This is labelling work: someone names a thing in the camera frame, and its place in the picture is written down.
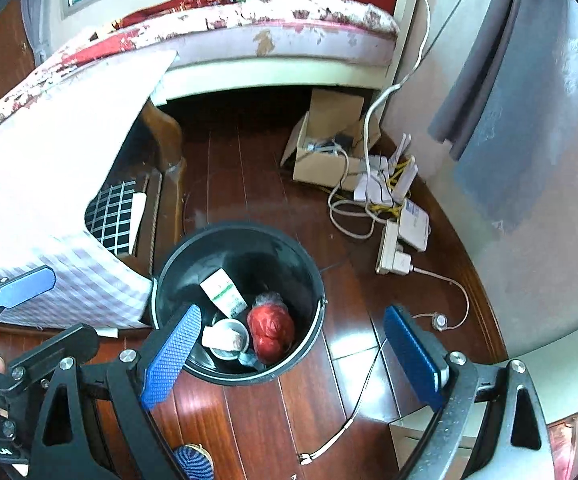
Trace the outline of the floral bed mattress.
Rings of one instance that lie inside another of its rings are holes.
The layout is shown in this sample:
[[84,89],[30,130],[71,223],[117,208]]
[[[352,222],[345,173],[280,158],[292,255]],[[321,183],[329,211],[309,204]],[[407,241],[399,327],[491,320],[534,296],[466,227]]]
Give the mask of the floral bed mattress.
[[263,86],[382,86],[400,34],[395,18],[353,0],[246,0],[152,16],[81,34],[0,99],[0,125],[79,70],[120,54],[175,52],[156,104]]

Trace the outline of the black trash bin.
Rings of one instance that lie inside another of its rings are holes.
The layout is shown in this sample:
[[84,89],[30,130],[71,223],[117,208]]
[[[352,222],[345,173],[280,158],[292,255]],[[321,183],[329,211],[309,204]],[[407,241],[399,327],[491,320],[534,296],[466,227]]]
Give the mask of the black trash bin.
[[[294,326],[294,338],[274,364],[254,354],[246,320],[262,304],[280,304]],[[268,382],[295,367],[315,344],[324,325],[326,291],[318,267],[302,245],[261,223],[226,221],[185,236],[153,279],[149,314],[161,328],[191,306],[200,309],[202,326],[232,324],[248,335],[242,358],[198,342],[185,370],[222,386]]]

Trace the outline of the pink checkered tablecloth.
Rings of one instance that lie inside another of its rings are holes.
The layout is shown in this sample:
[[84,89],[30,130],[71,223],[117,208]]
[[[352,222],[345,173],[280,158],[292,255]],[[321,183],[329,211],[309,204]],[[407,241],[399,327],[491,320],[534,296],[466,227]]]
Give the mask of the pink checkered tablecloth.
[[160,49],[111,56],[0,125],[0,278],[43,264],[57,278],[49,292],[4,310],[1,322],[139,326],[151,282],[89,233],[85,210],[174,57]]

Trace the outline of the white power strip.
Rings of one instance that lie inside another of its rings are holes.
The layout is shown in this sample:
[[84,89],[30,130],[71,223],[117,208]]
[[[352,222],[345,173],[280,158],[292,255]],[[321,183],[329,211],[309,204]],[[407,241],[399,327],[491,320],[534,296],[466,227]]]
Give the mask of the white power strip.
[[407,275],[412,271],[411,255],[398,244],[398,223],[385,223],[376,263],[377,274]]

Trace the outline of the red plastic bag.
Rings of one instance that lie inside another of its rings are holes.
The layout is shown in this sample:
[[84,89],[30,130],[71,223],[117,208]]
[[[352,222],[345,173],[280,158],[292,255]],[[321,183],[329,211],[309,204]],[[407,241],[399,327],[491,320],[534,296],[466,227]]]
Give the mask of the red plastic bag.
[[264,292],[255,298],[246,325],[254,353],[264,365],[279,362],[294,343],[294,322],[278,292]]

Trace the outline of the grey curtain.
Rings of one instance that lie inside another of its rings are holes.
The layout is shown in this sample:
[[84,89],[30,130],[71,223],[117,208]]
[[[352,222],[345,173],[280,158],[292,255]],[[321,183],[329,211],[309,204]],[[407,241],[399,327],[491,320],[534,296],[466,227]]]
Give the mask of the grey curtain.
[[502,66],[521,0],[490,0],[464,66],[430,123],[428,133],[450,144],[449,156],[460,159],[486,107]]

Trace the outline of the white router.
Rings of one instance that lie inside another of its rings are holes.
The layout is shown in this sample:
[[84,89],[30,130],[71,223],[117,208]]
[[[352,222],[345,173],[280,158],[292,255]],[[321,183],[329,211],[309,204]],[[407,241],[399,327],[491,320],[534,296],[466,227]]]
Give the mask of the white router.
[[429,215],[412,200],[405,198],[398,220],[398,238],[417,252],[425,252],[429,234]]

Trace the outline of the cardboard box on floor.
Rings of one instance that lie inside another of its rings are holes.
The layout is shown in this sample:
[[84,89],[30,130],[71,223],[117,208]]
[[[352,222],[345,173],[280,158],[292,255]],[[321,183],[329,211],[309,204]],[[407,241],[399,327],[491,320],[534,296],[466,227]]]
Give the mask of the cardboard box on floor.
[[280,165],[295,181],[352,192],[366,172],[364,149],[381,138],[377,118],[364,129],[365,99],[351,93],[315,89],[310,107],[293,128]]

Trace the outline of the dark wooden door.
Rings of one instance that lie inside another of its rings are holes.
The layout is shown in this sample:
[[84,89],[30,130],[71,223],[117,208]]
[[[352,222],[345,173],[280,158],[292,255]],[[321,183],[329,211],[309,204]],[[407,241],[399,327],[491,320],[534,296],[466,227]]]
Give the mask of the dark wooden door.
[[9,0],[0,12],[0,99],[34,69],[34,54],[23,25],[21,0]]

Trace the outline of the green white milk carton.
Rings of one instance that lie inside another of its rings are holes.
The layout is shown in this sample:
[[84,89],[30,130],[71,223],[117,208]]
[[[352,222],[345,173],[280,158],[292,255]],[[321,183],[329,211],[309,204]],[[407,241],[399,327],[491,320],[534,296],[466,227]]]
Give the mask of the green white milk carton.
[[226,318],[236,318],[248,308],[246,300],[224,269],[216,270],[200,283],[200,287]]

